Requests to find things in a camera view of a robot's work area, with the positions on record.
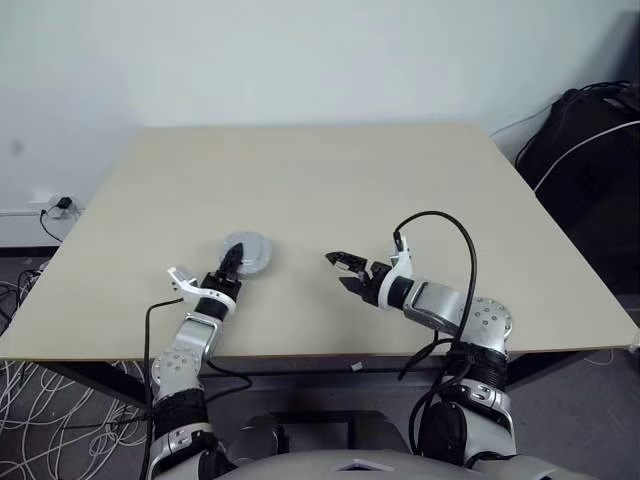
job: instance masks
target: wooden table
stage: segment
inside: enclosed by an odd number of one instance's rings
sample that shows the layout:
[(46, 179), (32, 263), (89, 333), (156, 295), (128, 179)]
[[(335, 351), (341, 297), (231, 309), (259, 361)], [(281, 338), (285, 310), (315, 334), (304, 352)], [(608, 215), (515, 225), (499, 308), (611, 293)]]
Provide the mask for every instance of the wooden table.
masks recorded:
[[(420, 210), (457, 217), (478, 252), (477, 295), (511, 310), (515, 352), (623, 346), (638, 328), (480, 130), (466, 124), (145, 129), (91, 200), (0, 338), (0, 356), (139, 359), (145, 309), (175, 296), (168, 267), (202, 278), (231, 232), (273, 242), (225, 321), (224, 357), (408, 355), (432, 333), (349, 294), (324, 259), (388, 262)], [(414, 272), (465, 290), (466, 246), (442, 219), (406, 227)], [(187, 307), (154, 312), (152, 354)]]

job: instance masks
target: power outlet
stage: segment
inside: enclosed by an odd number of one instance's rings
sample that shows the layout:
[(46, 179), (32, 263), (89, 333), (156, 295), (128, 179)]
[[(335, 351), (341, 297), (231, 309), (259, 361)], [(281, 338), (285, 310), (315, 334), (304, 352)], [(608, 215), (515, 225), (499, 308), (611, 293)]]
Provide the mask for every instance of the power outlet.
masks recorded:
[(75, 209), (76, 211), (80, 211), (81, 207), (80, 203), (78, 202), (78, 198), (75, 195), (70, 194), (36, 194), (29, 202), (29, 205), (38, 212), (46, 210), (47, 212), (49, 212), (47, 216), (50, 218), (61, 218), (68, 214), (68, 212), (66, 210), (54, 207), (62, 197), (69, 197), (72, 201), (71, 207), (69, 207), (68, 210)]

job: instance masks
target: white wall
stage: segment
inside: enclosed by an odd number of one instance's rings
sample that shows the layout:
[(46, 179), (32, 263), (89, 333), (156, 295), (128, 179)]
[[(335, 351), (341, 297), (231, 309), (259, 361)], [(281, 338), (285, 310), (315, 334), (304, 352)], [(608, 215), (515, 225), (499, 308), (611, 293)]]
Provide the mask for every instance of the white wall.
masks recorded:
[[(0, 211), (28, 210), (41, 192), (87, 201), (136, 126), (462, 119), (491, 132), (610, 79), (639, 10), (637, 0), (0, 0)], [(513, 155), (541, 120), (496, 141)], [(0, 216), (0, 246), (55, 243), (26, 218)]]

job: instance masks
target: table leg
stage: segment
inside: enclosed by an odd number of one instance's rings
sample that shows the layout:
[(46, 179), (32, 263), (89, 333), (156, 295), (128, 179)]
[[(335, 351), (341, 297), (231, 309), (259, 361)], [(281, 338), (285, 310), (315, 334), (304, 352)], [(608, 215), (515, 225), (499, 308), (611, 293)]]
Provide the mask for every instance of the table leg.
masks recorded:
[(507, 388), (513, 390), (582, 360), (593, 351), (525, 353), (509, 362)]
[(142, 382), (106, 362), (38, 362), (38, 364), (134, 407), (146, 408)]

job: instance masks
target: silver robot arm segment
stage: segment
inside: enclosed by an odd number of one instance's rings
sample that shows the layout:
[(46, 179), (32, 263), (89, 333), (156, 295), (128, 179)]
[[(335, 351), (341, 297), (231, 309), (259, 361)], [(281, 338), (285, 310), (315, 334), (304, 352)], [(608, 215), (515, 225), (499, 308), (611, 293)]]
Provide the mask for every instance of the silver robot arm segment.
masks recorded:
[[(402, 310), (414, 322), (455, 336), (465, 294), (427, 279), (413, 279), (406, 238), (401, 237), (401, 242), (391, 266), (373, 262), (367, 268), (367, 259), (345, 252), (331, 252), (326, 258), (350, 274), (340, 281), (366, 303)], [(511, 314), (504, 305), (490, 298), (473, 299), (460, 345), (452, 347), (463, 352), (452, 357), (440, 385), (460, 373), (465, 363), (470, 364), (468, 372), (425, 406), (420, 430), (429, 435), (420, 435), (419, 453), (461, 466), (476, 458), (516, 454), (510, 400), (504, 392), (505, 341), (511, 330)]]
[(200, 286), (182, 267), (168, 271), (174, 290), (193, 311), (186, 315), (171, 345), (153, 362), (151, 373), (158, 392), (153, 401), (148, 480), (185, 469), (191, 473), (186, 478), (198, 478), (199, 469), (210, 471), (213, 478), (235, 468), (218, 448), (198, 374), (213, 354), (225, 317), (235, 311), (242, 286), (237, 275), (242, 257), (243, 245), (238, 243)]

